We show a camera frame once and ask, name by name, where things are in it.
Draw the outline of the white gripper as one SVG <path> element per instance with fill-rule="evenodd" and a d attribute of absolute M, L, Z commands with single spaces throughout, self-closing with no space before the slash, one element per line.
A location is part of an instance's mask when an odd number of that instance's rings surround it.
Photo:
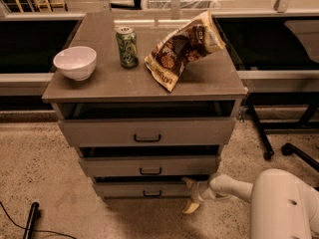
<path fill-rule="evenodd" d="M 191 214 L 196 211 L 200 204 L 206 200 L 213 200 L 216 197 L 215 192 L 210 188 L 207 181 L 196 181 L 192 178 L 184 177 L 182 179 L 186 187 L 190 189 L 190 199 L 183 208 L 183 214 Z"/>

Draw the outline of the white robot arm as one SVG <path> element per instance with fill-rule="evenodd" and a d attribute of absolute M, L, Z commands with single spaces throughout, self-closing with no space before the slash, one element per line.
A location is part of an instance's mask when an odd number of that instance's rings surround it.
<path fill-rule="evenodd" d="M 250 239 L 319 238 L 319 191 L 285 170 L 266 169 L 252 183 L 222 173 L 206 181 L 183 181 L 190 191 L 185 214 L 207 200 L 235 196 L 250 204 Z"/>

